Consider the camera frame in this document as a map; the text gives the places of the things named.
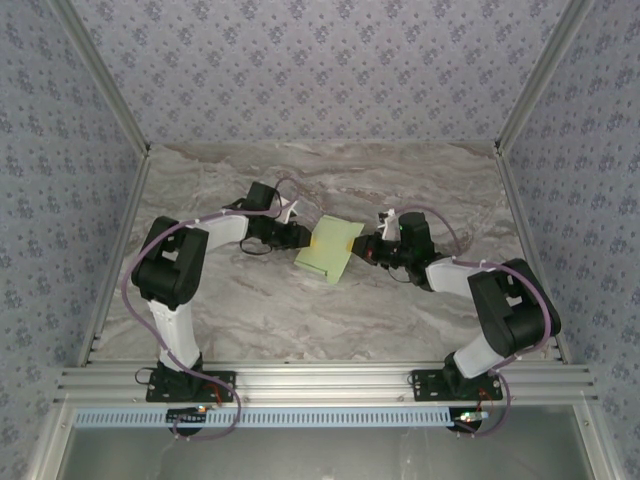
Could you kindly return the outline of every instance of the marble surface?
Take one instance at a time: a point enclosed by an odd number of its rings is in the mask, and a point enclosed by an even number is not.
[[[323,214],[375,228],[377,212],[423,202],[441,211],[466,259],[522,256],[491,149],[444,143],[154,146],[128,264],[159,215],[193,218],[243,196],[253,180],[302,184],[299,223]],[[291,196],[283,184],[283,195]],[[437,247],[445,227],[427,214]],[[337,285],[297,268],[297,252],[252,257],[237,245],[208,253],[194,300],[194,329],[209,360],[440,360],[480,331],[473,302],[424,292],[351,258]],[[405,278],[403,271],[396,271]],[[131,286],[135,307],[151,319]],[[125,310],[119,290],[94,359],[150,359],[154,339]]]

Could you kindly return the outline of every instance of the glass panel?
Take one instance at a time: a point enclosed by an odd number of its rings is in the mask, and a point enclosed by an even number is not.
[[[165,429],[72,433],[61,480],[593,478],[570,407],[514,408],[493,437],[437,428],[239,429],[176,442]]]

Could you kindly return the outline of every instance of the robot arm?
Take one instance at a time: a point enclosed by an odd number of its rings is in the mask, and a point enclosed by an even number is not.
[[[202,363],[193,333],[191,302],[200,284],[207,251],[249,238],[256,238],[274,249],[309,245],[311,232],[290,222],[295,216],[295,202],[287,205],[277,218],[257,213],[269,210],[276,195],[279,193],[274,188],[254,182],[246,198],[225,207],[238,210],[238,215],[225,215],[178,230],[152,249],[133,271],[133,284],[147,300],[158,331],[169,350],[186,367]],[[243,215],[241,211],[256,214]],[[143,248],[177,223],[168,217],[157,218]],[[160,364],[162,368],[181,371],[166,350],[160,353]]]
[[[515,277],[497,269],[456,264],[436,251],[423,213],[397,219],[400,240],[390,240],[395,212],[380,215],[381,231],[358,237],[352,253],[385,269],[404,268],[411,283],[431,292],[448,292],[473,300],[482,333],[445,359],[442,376],[455,398],[476,393],[487,372],[506,358],[536,345],[544,335],[542,308]],[[560,319],[535,275],[522,259],[503,264],[529,280],[541,294],[551,317],[551,335],[560,331]]]

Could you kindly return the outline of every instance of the metal rail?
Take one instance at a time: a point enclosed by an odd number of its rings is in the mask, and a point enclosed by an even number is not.
[[[56,402],[76,406],[132,406],[145,402],[146,387],[134,373],[151,363],[104,362],[64,370]],[[252,407],[381,407],[416,405],[408,375],[441,363],[208,363],[205,370],[237,372],[237,390]],[[503,370],[513,405],[576,405],[597,401],[588,367],[560,362],[521,362]],[[144,371],[139,378],[145,380]],[[429,402],[432,406],[470,402]]]

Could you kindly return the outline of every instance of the black mounting bracket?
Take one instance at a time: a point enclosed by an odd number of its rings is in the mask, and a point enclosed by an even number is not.
[[[192,367],[192,370],[217,378],[230,385],[236,386],[236,372],[202,370],[202,356]],[[147,385],[147,402],[149,403],[232,403],[233,395],[227,389],[194,377],[185,372],[178,372],[162,362],[151,372]]]
[[[174,424],[176,421],[179,423],[188,423],[193,425],[204,425],[207,421],[207,413],[200,412],[195,407],[190,408],[171,408],[167,410],[167,414],[164,417],[165,422],[169,424]],[[173,433],[173,427],[169,427],[171,433]],[[176,427],[176,432],[178,435],[182,435],[183,437],[190,437],[191,435],[195,435],[202,427]]]
[[[486,401],[481,393],[487,392],[493,400],[502,400],[502,387],[498,377],[488,374],[467,380],[464,392],[453,392],[442,370],[414,370],[409,375],[416,402],[442,402],[450,400]]]

